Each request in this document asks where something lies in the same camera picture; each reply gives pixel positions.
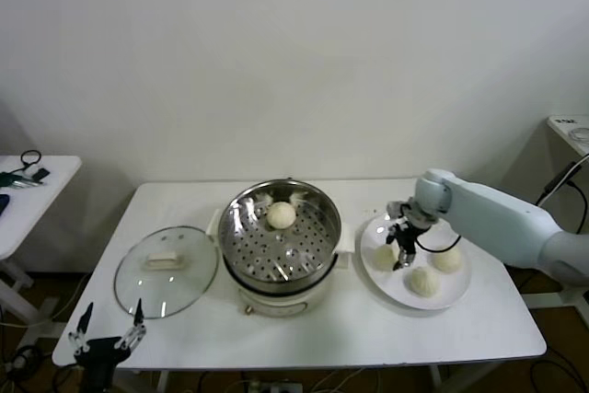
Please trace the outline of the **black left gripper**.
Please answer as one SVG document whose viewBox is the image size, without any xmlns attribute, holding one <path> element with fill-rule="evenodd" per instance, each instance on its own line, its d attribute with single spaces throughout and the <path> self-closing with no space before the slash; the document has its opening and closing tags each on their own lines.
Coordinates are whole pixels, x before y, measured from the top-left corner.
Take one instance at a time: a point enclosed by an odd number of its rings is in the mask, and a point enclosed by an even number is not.
<svg viewBox="0 0 589 393">
<path fill-rule="evenodd" d="M 68 333 L 74 350 L 75 361 L 83 369 L 80 392 L 109 392 L 118 364 L 127 360 L 146 334 L 142 299 L 139 298 L 133 316 L 133 326 L 121 337 L 101 338 L 87 341 L 86 333 L 94 303 L 78 320 L 76 329 Z"/>
</svg>

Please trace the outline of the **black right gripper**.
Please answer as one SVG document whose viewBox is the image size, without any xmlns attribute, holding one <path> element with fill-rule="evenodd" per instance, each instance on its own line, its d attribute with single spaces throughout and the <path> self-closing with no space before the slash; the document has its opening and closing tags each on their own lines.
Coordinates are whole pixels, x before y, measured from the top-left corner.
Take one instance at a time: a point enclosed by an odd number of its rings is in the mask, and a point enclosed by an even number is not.
<svg viewBox="0 0 589 393">
<path fill-rule="evenodd" d="M 385 243 L 391 245 L 395 240 L 398 243 L 398 252 L 392 267 L 393 272 L 412 265 L 415 259 L 417 237 L 418 229 L 411 224 L 393 223 L 388 227 Z"/>
</svg>

